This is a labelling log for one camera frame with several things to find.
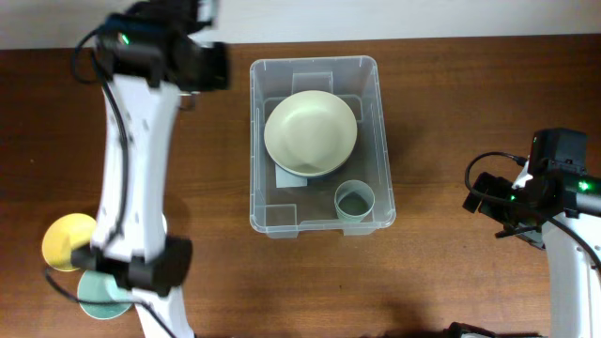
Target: brown wooden surface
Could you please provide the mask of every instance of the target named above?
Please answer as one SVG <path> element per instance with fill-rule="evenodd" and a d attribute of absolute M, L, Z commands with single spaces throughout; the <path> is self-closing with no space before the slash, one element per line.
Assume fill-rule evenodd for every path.
<path fill-rule="evenodd" d="M 274 240 L 249 225 L 249 67 L 259 58 L 369 54 L 378 62 L 396 222 L 367 237 Z M 231 90 L 177 118 L 170 231 L 193 240 L 188 319 L 202 336 L 359 337 L 453 321 L 549 334 L 545 254 L 461 208 L 466 164 L 525 155 L 536 130 L 589 134 L 601 175 L 601 37 L 449 38 L 232 47 Z M 0 52 L 0 336 L 140 337 L 136 313 L 96 321 L 46 285 L 40 243 L 100 200 L 104 105 L 69 51 Z M 476 170 L 514 177 L 503 160 Z M 56 273 L 71 290 L 81 272 Z"/>

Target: bowl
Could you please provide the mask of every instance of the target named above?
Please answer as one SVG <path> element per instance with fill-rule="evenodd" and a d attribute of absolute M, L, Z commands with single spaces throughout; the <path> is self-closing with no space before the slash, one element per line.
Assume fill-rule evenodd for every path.
<path fill-rule="evenodd" d="M 347 161 L 357 141 L 357 121 L 333 94 L 309 90 L 283 100 L 265 124 L 265 147 L 287 172 L 322 177 Z"/>

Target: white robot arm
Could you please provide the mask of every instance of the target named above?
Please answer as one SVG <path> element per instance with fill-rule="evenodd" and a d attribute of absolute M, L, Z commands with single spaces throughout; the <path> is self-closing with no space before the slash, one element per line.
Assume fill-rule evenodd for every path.
<path fill-rule="evenodd" d="M 524 188 L 532 176 L 528 165 L 515 188 Z M 555 219 L 571 228 L 601 254 L 601 218 L 580 213 Z M 591 258 L 578 243 L 551 223 L 542 226 L 551 279 L 551 333 L 553 337 L 601 338 L 601 284 Z"/>
<path fill-rule="evenodd" d="M 197 0 L 136 3 L 94 31 L 107 114 L 104 176 L 97 229 L 71 264 L 112 274 L 131 291 L 146 337 L 194 337 L 182 292 L 192 242 L 165 234 L 162 203 L 180 92 L 228 85 L 224 44 L 201 47 L 187 37 L 210 25 L 196 20 L 198 8 Z"/>
<path fill-rule="evenodd" d="M 529 161 L 488 153 L 466 173 L 465 209 L 502 223 L 497 238 L 516 236 L 547 251 L 553 337 L 601 338 L 601 181 L 586 175 L 585 154 L 585 134 L 543 130 L 532 139 Z M 490 155 L 508 157 L 524 169 L 513 183 L 482 173 L 472 188 L 471 166 Z M 451 329 L 453 338 L 497 337 L 457 323 Z"/>

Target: plastic storage container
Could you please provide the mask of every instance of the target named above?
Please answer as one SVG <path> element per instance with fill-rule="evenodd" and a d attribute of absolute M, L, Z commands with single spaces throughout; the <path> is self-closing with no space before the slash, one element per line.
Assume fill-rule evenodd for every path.
<path fill-rule="evenodd" d="M 293 177 L 265 148 L 265 122 L 273 109 L 304 90 L 330 92 L 357 118 L 358 137 L 347 162 L 320 178 Z M 334 193 L 358 179 L 374 191 L 372 212 L 360 223 L 338 219 Z M 378 65 L 369 56 L 258 60 L 251 66 L 251 225 L 270 238 L 295 238 L 300 231 L 343 230 L 368 235 L 396 218 Z"/>

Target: yellow disc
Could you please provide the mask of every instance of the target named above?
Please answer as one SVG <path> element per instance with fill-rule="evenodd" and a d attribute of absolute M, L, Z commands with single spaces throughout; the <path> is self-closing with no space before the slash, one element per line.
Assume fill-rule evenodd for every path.
<path fill-rule="evenodd" d="M 50 225 L 41 242 L 41 254 L 49 266 L 60 271 L 74 271 L 69 264 L 71 250 L 78 248 L 92 238 L 96 220 L 79 213 L 63 216 Z"/>

